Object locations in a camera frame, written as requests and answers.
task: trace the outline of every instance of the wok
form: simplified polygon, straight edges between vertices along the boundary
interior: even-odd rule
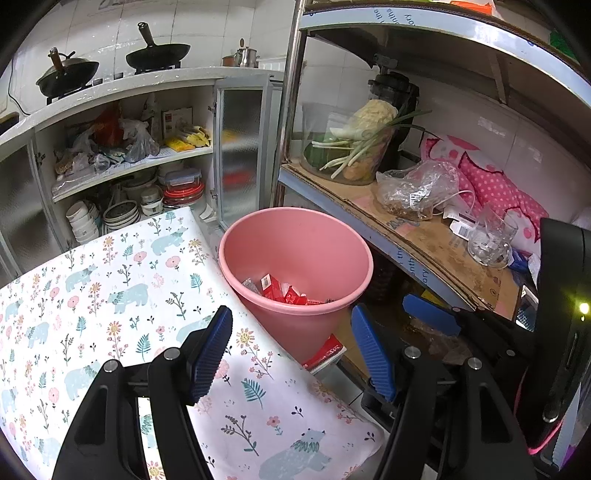
[[[73,51],[69,55],[59,53],[53,47],[49,51],[49,58],[53,66],[37,80],[41,93],[49,98],[56,98],[84,87],[95,75],[99,68],[97,61],[73,59]]]
[[[185,58],[191,48],[184,43],[156,45],[146,22],[140,22],[138,28],[148,46],[133,51],[125,57],[128,65],[136,70],[158,70],[170,67]]]

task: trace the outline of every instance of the red packaging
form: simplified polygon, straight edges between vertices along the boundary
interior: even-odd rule
[[[271,274],[266,275],[261,279],[262,294],[264,297],[285,303],[285,299],[281,294],[281,285],[275,277]]]
[[[285,294],[285,303],[290,303],[292,305],[307,305],[306,294],[299,295],[294,287],[290,285]]]
[[[330,335],[329,339],[324,343],[322,348],[310,358],[308,361],[302,364],[306,370],[312,370],[317,365],[320,365],[326,359],[330,358],[334,354],[340,352],[343,348],[343,344],[340,343],[334,335]]]

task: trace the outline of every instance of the metal pole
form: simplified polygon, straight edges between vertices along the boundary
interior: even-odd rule
[[[284,188],[277,184],[279,168],[289,158],[291,133],[296,117],[297,94],[300,88],[301,67],[304,63],[304,50],[306,49],[306,33],[300,31],[300,19],[304,13],[306,0],[295,0],[294,16],[291,21],[290,42],[287,47],[287,59],[283,75],[283,91],[281,94],[281,109],[279,110],[279,134],[275,161],[273,164],[273,177],[271,186],[271,199],[273,205],[283,204]]]

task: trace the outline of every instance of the food container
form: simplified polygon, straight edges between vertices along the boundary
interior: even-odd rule
[[[199,183],[196,187],[189,187],[188,189],[177,189],[173,191],[164,191],[164,206],[181,208],[188,205],[193,206],[193,213],[201,215],[207,207],[205,202],[205,195],[203,195],[204,185]]]
[[[147,189],[142,191],[141,197],[142,205],[148,205],[149,203],[154,203],[158,200],[162,200],[162,190],[160,190],[160,187],[157,186],[148,187]]]
[[[304,103],[303,111],[301,165],[339,183],[372,183],[397,129],[389,125],[398,113],[396,108],[374,99],[355,113],[321,103]]]
[[[142,212],[144,213],[144,215],[147,215],[149,217],[151,217],[152,215],[158,215],[159,213],[162,213],[164,207],[163,207],[163,200],[162,198],[160,200],[156,200],[155,202],[152,203],[148,203],[148,204],[142,204]]]
[[[172,171],[167,173],[164,179],[164,184],[169,192],[198,187],[200,182],[201,170],[198,168],[185,168],[184,170]]]

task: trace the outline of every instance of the red plastic bag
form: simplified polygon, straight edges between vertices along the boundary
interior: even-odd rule
[[[119,102],[109,105],[95,120],[95,142],[103,147],[120,147],[123,129],[119,126]]]

